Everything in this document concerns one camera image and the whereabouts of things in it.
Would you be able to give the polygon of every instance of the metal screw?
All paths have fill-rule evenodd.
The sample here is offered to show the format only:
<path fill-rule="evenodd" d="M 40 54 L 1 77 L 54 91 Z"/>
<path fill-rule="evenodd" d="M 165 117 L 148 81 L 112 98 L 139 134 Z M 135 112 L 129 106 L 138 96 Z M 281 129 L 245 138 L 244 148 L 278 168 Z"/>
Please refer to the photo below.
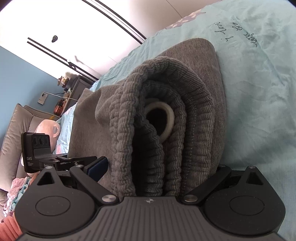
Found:
<path fill-rule="evenodd" d="M 185 195 L 183 199 L 185 202 L 196 202 L 198 200 L 195 195 Z"/>
<path fill-rule="evenodd" d="M 105 195 L 102 197 L 104 202 L 114 202 L 116 200 L 116 196 L 114 195 Z"/>

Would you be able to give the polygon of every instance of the pink plush toy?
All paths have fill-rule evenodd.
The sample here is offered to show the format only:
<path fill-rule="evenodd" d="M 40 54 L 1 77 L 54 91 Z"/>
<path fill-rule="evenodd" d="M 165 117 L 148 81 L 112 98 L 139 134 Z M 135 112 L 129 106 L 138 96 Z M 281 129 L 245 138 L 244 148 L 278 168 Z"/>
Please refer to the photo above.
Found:
<path fill-rule="evenodd" d="M 35 133 L 44 133 L 49 135 L 51 152 L 55 150 L 57 139 L 61 132 L 61 126 L 54 120 L 43 120 L 37 126 Z M 21 163 L 24 165 L 24 160 L 21 157 Z"/>

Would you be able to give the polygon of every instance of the folded gray cloth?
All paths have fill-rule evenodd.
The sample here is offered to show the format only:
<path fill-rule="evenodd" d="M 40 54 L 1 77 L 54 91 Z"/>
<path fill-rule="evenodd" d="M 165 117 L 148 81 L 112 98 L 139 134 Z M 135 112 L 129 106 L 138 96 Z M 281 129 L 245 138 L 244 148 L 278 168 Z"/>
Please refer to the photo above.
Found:
<path fill-rule="evenodd" d="M 184 195 L 215 173 L 226 107 L 214 47 L 190 39 L 147 60 L 124 80 L 85 91 L 72 126 L 69 157 L 106 156 L 99 183 L 119 197 Z M 157 98 L 174 111 L 162 144 L 144 114 Z"/>

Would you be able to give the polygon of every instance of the gray cushion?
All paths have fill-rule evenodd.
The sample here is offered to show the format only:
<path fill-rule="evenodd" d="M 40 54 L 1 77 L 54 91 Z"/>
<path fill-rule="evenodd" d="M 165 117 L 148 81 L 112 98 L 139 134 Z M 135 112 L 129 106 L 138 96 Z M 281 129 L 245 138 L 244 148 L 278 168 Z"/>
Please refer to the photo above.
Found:
<path fill-rule="evenodd" d="M 0 189 L 0 220 L 4 218 L 4 213 L 2 212 L 2 210 L 6 202 L 7 202 L 7 192 Z"/>
<path fill-rule="evenodd" d="M 50 120 L 54 120 L 54 121 L 57 121 L 58 119 L 60 119 L 60 117 L 57 115 L 34 109 L 28 105 L 25 105 L 24 108 L 26 110 L 30 111 L 33 115 L 40 117 L 42 119 L 50 119 Z"/>
<path fill-rule="evenodd" d="M 25 172 L 25 168 L 22 165 L 21 158 L 20 158 L 19 164 L 18 164 L 18 167 L 17 167 L 16 178 L 25 178 L 25 177 L 29 177 L 29 175 Z"/>
<path fill-rule="evenodd" d="M 0 189 L 9 191 L 11 183 L 16 178 L 19 160 L 22 154 L 21 134 L 34 132 L 43 118 L 34 116 L 28 110 L 17 104 L 10 120 L 2 149 L 0 152 Z M 25 177 L 23 167 L 19 167 L 18 177 Z"/>

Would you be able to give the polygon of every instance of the light blue bedsheet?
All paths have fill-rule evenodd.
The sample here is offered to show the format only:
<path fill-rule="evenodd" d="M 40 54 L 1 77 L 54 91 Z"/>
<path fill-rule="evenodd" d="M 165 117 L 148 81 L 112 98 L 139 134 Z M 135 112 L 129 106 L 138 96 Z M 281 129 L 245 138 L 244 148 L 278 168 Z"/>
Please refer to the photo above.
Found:
<path fill-rule="evenodd" d="M 59 138 L 57 139 L 57 145 L 53 154 L 61 154 L 69 152 L 69 143 L 71 137 L 71 130 L 74 118 L 74 110 L 76 104 L 70 107 L 57 122 L 61 126 L 61 132 Z"/>
<path fill-rule="evenodd" d="M 205 14 L 147 39 L 91 90 L 122 80 L 143 61 L 179 42 L 209 40 L 218 56 L 227 102 L 221 162 L 233 169 L 260 169 L 286 206 L 279 234 L 296 240 L 296 8 L 284 0 L 223 0 L 201 12 Z M 58 143 L 69 143 L 73 111 L 61 119 Z"/>

